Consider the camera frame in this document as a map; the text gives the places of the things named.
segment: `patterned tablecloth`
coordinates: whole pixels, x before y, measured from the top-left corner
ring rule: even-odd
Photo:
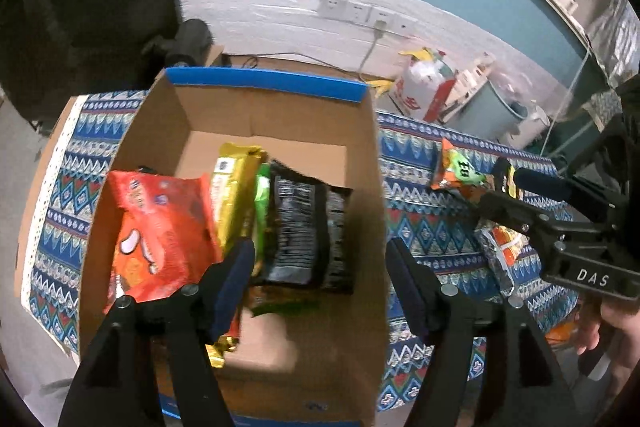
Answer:
[[[22,305],[55,341],[78,352],[78,289],[95,203],[124,132],[145,91],[110,92],[78,98],[54,149],[36,202],[24,274]],[[425,188],[446,136],[481,172],[498,156],[516,166],[549,174],[549,160],[440,127],[379,112],[380,169],[384,177],[387,237],[402,237],[445,283],[481,299],[498,290],[467,222],[465,206],[446,192]],[[564,204],[527,195],[527,201],[571,219]],[[513,267],[519,293],[540,327],[548,330],[574,307],[577,296],[538,277],[540,260],[526,248]],[[391,288],[390,344],[378,409],[386,410],[417,395],[431,348],[414,337]],[[477,339],[469,377],[482,373],[484,342]]]

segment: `red snack bag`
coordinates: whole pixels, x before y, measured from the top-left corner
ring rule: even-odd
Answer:
[[[168,297],[222,261],[200,180],[112,171],[108,182],[125,213],[105,312],[124,294],[137,302]]]

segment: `gray bucket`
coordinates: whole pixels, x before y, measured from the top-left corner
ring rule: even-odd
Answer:
[[[484,140],[495,140],[522,120],[525,117],[509,107],[488,80],[447,127]]]

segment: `white brick wall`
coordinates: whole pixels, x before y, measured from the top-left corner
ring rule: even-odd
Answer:
[[[373,30],[316,14],[320,0],[180,0],[182,15],[206,21],[231,54],[300,52],[345,70],[357,70],[369,49]],[[420,0],[357,0],[403,13],[418,24],[412,38],[386,34],[364,68],[365,73],[395,78],[405,58],[398,51],[432,46],[449,55],[459,69],[490,52],[500,62],[526,73],[539,103],[555,110],[565,92],[554,77],[506,42],[461,18]],[[294,60],[306,60],[290,57]]]

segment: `black snack bag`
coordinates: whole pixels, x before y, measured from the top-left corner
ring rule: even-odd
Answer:
[[[333,187],[272,160],[271,190],[258,284],[350,293],[342,250],[350,188]]]

